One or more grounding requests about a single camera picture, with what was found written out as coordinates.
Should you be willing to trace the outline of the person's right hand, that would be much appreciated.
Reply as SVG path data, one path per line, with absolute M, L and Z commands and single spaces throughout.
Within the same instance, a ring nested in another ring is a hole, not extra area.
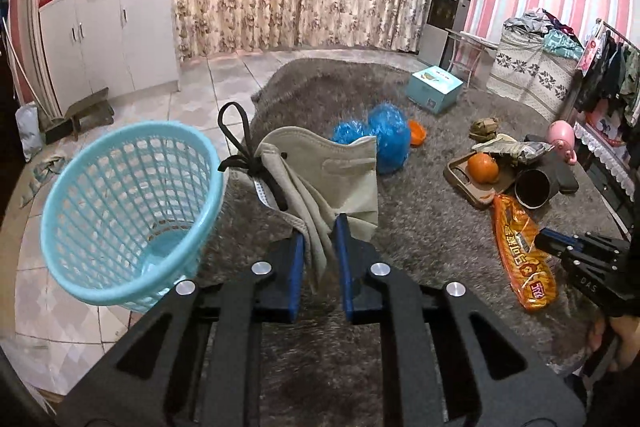
M 603 315 L 599 315 L 591 326 L 587 337 L 587 351 L 590 355 L 600 348 L 603 335 L 608 327 L 611 327 L 620 338 L 608 370 L 621 372 L 629 369 L 634 364 L 640 350 L 639 319 L 630 315 L 607 319 Z

